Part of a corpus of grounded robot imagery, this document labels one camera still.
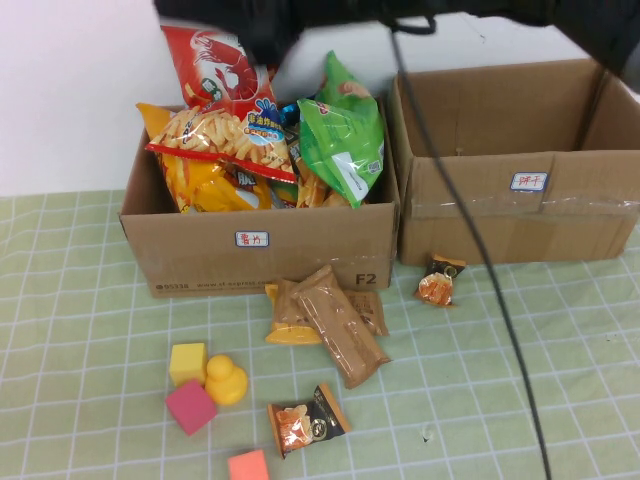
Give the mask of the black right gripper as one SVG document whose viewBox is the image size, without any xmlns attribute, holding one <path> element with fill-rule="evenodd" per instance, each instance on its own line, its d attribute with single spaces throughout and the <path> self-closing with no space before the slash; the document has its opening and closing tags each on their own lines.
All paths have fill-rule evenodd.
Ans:
<svg viewBox="0 0 640 480">
<path fill-rule="evenodd" d="M 304 30 L 291 1 L 155 0 L 153 4 L 164 24 L 235 35 L 256 65 L 281 64 Z"/>
</svg>

